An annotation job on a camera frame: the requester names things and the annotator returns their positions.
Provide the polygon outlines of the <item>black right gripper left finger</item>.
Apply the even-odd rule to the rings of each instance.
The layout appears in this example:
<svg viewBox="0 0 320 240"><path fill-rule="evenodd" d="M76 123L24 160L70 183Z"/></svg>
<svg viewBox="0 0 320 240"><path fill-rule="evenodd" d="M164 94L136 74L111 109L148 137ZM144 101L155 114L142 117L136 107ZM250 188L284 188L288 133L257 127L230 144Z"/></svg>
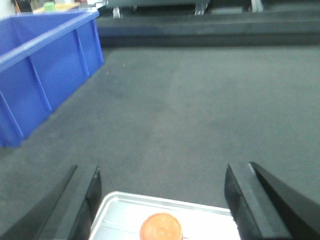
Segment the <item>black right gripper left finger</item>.
<svg viewBox="0 0 320 240"><path fill-rule="evenodd" d="M73 165L55 187L0 238L87 240L102 200L97 165Z"/></svg>

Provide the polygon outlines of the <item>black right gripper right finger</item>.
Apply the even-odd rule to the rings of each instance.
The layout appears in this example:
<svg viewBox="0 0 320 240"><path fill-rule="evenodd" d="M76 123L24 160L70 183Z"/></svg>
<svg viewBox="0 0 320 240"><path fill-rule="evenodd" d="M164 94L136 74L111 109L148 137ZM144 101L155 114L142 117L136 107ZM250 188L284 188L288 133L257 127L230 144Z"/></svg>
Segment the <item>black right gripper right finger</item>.
<svg viewBox="0 0 320 240"><path fill-rule="evenodd" d="M227 165L224 197L242 240L320 238L320 205L256 162Z"/></svg>

